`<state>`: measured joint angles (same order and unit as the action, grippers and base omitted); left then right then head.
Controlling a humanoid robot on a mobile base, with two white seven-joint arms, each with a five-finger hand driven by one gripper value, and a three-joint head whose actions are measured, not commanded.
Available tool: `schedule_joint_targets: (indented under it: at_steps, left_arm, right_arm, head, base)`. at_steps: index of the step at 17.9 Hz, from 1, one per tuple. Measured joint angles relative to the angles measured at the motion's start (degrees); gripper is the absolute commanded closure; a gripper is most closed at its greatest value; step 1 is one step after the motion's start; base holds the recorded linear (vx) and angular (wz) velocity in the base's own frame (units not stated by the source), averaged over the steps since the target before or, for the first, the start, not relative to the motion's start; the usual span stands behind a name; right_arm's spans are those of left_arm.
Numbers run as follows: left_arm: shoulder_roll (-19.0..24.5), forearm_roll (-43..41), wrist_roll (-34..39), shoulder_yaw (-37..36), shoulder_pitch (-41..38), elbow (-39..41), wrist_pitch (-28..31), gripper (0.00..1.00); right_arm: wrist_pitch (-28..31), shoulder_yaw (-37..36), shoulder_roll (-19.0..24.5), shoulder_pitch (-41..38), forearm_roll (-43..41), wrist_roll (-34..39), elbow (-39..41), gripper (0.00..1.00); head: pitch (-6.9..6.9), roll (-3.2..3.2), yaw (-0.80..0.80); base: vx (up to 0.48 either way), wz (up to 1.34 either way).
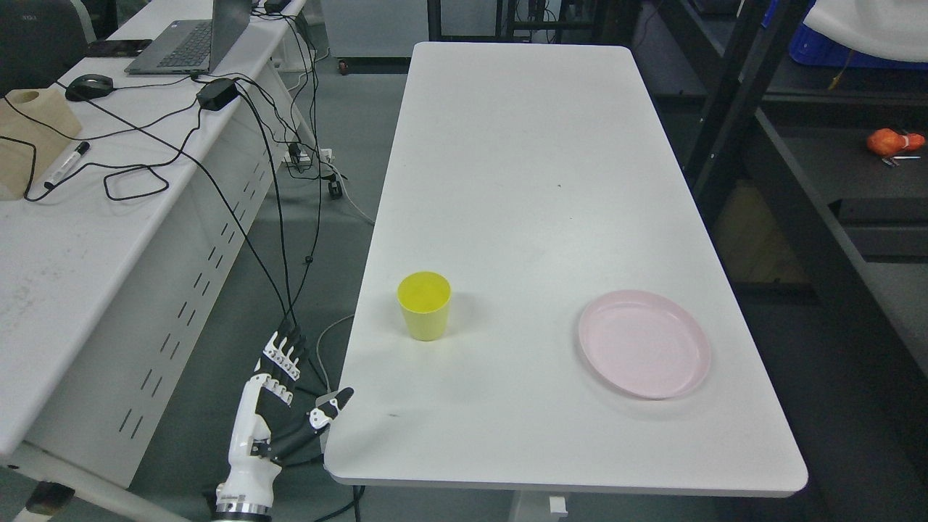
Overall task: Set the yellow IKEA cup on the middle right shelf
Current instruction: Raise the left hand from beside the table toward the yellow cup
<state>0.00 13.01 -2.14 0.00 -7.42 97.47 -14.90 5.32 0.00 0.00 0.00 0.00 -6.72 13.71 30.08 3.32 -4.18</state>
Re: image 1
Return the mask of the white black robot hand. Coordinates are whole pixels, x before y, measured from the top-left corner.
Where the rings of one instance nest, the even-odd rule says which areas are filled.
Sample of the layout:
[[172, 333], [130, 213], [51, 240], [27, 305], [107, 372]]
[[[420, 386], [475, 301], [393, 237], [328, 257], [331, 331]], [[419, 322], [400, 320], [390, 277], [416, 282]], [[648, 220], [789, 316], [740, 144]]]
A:
[[230, 470], [228, 478], [216, 487], [215, 506], [220, 502], [251, 502], [271, 509], [274, 481], [285, 460], [318, 439], [354, 394], [351, 387], [345, 387], [325, 394], [307, 412], [292, 410], [305, 342], [299, 327], [283, 320], [262, 348], [236, 409], [228, 447]]

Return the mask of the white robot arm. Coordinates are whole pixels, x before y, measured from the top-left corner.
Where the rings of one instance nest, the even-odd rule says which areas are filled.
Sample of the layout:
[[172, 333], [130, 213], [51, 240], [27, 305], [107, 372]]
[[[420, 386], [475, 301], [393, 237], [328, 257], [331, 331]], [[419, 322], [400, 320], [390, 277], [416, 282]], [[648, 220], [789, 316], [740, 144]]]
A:
[[270, 508], [251, 502], [220, 502], [215, 506], [211, 521], [272, 521]]

